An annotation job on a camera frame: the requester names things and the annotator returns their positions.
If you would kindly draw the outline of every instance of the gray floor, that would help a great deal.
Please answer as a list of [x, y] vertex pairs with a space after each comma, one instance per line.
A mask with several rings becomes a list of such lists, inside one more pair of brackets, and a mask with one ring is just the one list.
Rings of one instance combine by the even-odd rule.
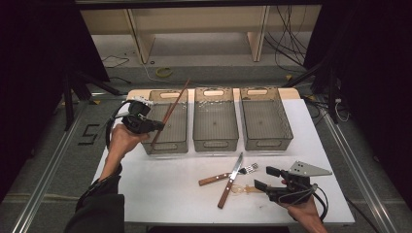
[[[274, 34], [274, 37], [280, 38], [280, 35]], [[301, 33], [300, 37], [307, 44], [310, 33]], [[120, 77], [132, 82], [132, 84], [128, 84], [118, 79], [112, 79], [110, 85], [123, 91], [135, 88], [180, 88], [187, 78], [191, 78], [194, 83], [191, 87], [198, 85], [232, 87], [282, 85], [287, 81], [286, 75], [296, 77], [301, 71], [285, 57], [275, 57], [273, 50], [268, 45], [264, 47], [261, 61], [253, 62], [246, 37], [242, 33], [159, 35], [155, 40], [150, 58], [154, 64], [149, 63], [145, 67], [139, 65], [135, 59], [131, 38], [101, 36], [94, 37], [94, 40], [102, 57], [115, 55], [129, 58], [127, 63], [117, 68], [107, 68], [110, 77]], [[278, 64], [297, 72], [285, 71], [276, 66], [274, 60], [278, 58]], [[122, 61], [124, 59], [108, 59], [104, 64], [111, 67]], [[156, 77], [155, 69], [158, 67], [171, 67], [173, 75], [169, 78]], [[301, 95], [311, 94], [309, 87], [312, 81], [300, 83], [296, 89]], [[104, 92], [92, 85], [90, 89], [92, 92]], [[93, 97], [93, 100], [99, 102], [98, 104], [93, 102], [86, 105], [79, 125], [73, 132], [70, 144], [67, 145], [67, 150], [57, 164], [57, 169], [48, 185], [41, 205], [35, 213], [36, 215], [31, 219], [28, 232], [61, 232], [67, 220], [74, 213], [77, 198], [92, 182], [105, 147], [104, 136], [98, 137], [92, 145], [83, 145], [90, 142], [90, 137], [85, 136], [85, 130], [89, 125], [88, 134], [96, 132], [101, 135], [98, 131], [99, 127], [91, 125], [103, 125], [109, 114], [119, 105], [121, 99], [112, 95], [102, 95]], [[80, 108], [81, 105], [75, 106], [76, 110]], [[323, 116], [322, 113], [316, 116], [318, 110], [311, 105], [308, 105], [308, 111], [314, 117], [314, 124], [316, 124], [342, 192], [372, 220], [373, 224], [378, 226], [373, 210], [371, 211], [326, 123], [327, 116]], [[49, 122], [49, 127], [44, 131], [39, 144], [34, 149], [35, 156], [27, 160], [8, 196], [0, 205], [0, 232], [11, 232], [16, 225], [30, 194], [34, 192], [49, 162], [55, 155], [60, 140], [65, 137], [64, 120], [64, 106], [59, 105]], [[348, 121], [339, 120], [338, 125], [368, 180], [378, 193], [389, 218], [395, 223], [397, 232], [412, 232], [411, 211], [396, 192], [380, 164], [373, 160], [373, 152], [359, 131], [356, 121], [350, 117]], [[328, 231], [374, 232], [361, 214], [352, 206], [350, 208], [356, 223], [349, 226], [328, 226]], [[147, 230], [146, 226], [131, 222], [125, 226], [126, 232], [146, 232]], [[293, 233], [303, 232], [298, 225], [290, 226], [290, 231]]]

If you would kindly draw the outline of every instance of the tabletop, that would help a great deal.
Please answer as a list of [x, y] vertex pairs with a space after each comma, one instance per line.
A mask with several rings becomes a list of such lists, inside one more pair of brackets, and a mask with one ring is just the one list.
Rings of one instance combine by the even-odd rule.
[[[233, 89], [235, 100], [238, 89]], [[293, 88], [279, 89], [291, 125], [293, 139], [285, 151], [244, 150], [242, 130], [236, 151], [196, 152], [193, 146], [193, 89], [189, 89], [189, 151], [181, 154], [152, 156], [138, 145], [122, 161], [123, 172], [119, 192], [125, 196], [125, 220], [148, 225], [290, 225], [296, 222], [287, 211], [270, 202], [265, 193], [230, 192], [222, 209], [218, 202], [227, 180], [199, 186], [198, 181], [231, 172], [240, 152], [244, 153], [242, 167], [252, 163], [258, 169], [248, 175], [238, 175], [235, 184], [253, 186], [254, 180], [272, 186], [283, 186], [281, 178], [265, 173], [266, 166], [289, 170], [296, 160], [332, 171], [325, 150], [303, 100], [297, 99]], [[133, 90], [129, 96], [145, 96], [149, 90]], [[238, 101], [236, 114], [239, 115]], [[99, 177], [107, 155], [104, 150], [97, 168]], [[325, 224], [355, 222], [335, 176], [313, 177], [325, 192], [329, 204]], [[316, 201], [321, 214], [323, 208]]]

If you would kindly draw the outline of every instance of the black curtain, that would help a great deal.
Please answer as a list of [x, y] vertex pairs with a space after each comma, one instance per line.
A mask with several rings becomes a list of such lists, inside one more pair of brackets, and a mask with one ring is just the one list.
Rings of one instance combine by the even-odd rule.
[[77, 69], [99, 81], [109, 78], [74, 8], [38, 7], [29, 0], [1, 1], [0, 31], [3, 200], [61, 100], [66, 74]]
[[[405, 0], [360, 0], [352, 6], [358, 6], [353, 24], [332, 61], [341, 81], [339, 97], [412, 210], [412, 186], [406, 184], [412, 180], [408, 98], [412, 86], [412, 5]], [[322, 8], [308, 48], [307, 68], [323, 59], [340, 28], [333, 28], [334, 23], [342, 25], [342, 14], [349, 13], [352, 6]], [[318, 84], [328, 86], [328, 77]]]

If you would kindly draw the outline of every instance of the translucent container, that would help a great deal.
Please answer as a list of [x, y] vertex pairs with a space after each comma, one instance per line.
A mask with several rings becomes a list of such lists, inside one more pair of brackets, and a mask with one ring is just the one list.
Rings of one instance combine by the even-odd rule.
[[[154, 101], [147, 118], [163, 121], [167, 111], [175, 103], [181, 90], [152, 90], [149, 100]], [[188, 91], [185, 90], [167, 120], [154, 146], [151, 146], [157, 131], [150, 132], [151, 138], [142, 142], [147, 154], [188, 152]]]
[[233, 89], [197, 88], [194, 94], [194, 149], [236, 151], [238, 141]]
[[245, 150], [286, 150], [293, 139], [277, 87], [240, 88]]

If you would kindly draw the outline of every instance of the chopstick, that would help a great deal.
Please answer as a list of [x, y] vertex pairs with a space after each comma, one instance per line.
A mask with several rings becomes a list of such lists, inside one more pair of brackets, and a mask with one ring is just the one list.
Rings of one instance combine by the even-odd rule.
[[[166, 115], [163, 118], [163, 124], [166, 124], [167, 120], [170, 118], [170, 116], [172, 115], [173, 110], [175, 109], [176, 105], [178, 104], [180, 98], [182, 97], [183, 92], [185, 92], [186, 88], [188, 87], [188, 84], [190, 82], [190, 79], [188, 79], [185, 83], [185, 86], [183, 87], [183, 89], [181, 90], [178, 98], [176, 99], [175, 103], [173, 103], [172, 107], [169, 106], [169, 109], [166, 112]], [[154, 136], [154, 139], [151, 142], [151, 147], [153, 147], [155, 145], [155, 143], [157, 142], [157, 139], [160, 135], [160, 132], [162, 130], [157, 130], [157, 133]]]

